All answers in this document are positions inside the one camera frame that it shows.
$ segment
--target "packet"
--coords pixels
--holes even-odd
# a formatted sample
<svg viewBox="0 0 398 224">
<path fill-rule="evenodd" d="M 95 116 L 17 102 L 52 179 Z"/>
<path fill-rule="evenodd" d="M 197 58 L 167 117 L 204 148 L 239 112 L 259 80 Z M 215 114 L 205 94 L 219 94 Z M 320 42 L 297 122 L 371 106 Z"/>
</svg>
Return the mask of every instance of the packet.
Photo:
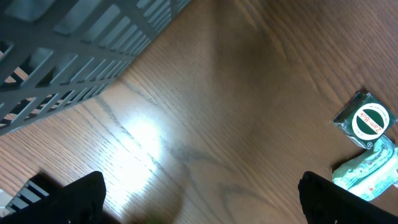
<svg viewBox="0 0 398 224">
<path fill-rule="evenodd" d="M 366 90 L 355 96 L 333 120 L 357 146 L 372 149 L 374 143 L 396 122 L 396 117 Z"/>
<path fill-rule="evenodd" d="M 333 183 L 370 201 L 398 180 L 398 148 L 385 135 L 371 150 L 352 159 L 332 175 Z"/>
</svg>

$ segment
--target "table surface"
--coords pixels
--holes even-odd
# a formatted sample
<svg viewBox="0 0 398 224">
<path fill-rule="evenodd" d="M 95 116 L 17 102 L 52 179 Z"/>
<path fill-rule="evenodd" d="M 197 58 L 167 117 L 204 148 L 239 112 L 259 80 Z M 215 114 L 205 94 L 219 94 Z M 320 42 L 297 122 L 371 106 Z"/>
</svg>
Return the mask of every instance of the table surface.
<svg viewBox="0 0 398 224">
<path fill-rule="evenodd" d="M 305 223 L 307 170 L 362 152 L 331 123 L 398 114 L 398 1 L 193 0 L 103 94 L 0 137 L 0 188 L 100 170 L 122 223 Z M 397 125 L 387 135 L 398 136 Z M 398 189 L 372 203 L 398 215 Z"/>
</svg>

